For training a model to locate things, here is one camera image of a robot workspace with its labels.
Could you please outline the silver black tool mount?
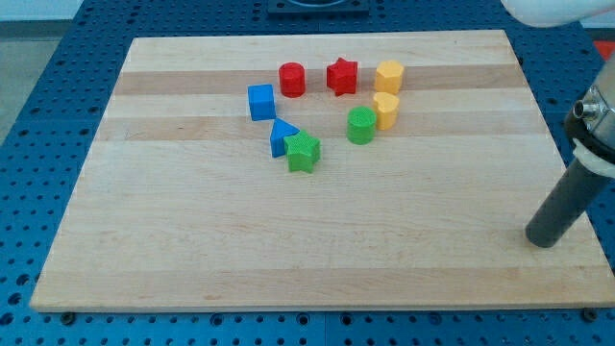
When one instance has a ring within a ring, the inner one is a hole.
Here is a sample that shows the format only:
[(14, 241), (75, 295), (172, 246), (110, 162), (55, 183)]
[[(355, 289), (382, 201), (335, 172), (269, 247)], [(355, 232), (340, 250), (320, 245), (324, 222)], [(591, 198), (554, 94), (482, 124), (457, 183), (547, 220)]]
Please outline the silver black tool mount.
[(614, 56), (565, 120), (573, 155), (590, 172), (614, 178)]

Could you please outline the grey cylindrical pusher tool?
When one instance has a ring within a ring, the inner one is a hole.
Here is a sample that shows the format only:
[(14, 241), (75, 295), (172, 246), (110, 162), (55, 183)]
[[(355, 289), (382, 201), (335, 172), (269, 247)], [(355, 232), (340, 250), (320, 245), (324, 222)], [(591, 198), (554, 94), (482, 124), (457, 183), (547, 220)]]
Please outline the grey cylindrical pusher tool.
[(574, 159), (525, 227), (526, 238), (541, 248), (555, 246), (610, 181)]

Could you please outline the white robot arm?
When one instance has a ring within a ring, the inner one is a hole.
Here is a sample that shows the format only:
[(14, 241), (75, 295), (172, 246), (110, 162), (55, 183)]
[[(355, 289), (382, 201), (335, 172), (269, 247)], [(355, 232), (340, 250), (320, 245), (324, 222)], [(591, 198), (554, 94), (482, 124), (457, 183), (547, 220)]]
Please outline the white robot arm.
[[(614, 0), (503, 0), (521, 23), (536, 28), (565, 25), (614, 9)], [(554, 246), (614, 180), (614, 58), (566, 115), (564, 128), (574, 159), (525, 227), (526, 238)]]

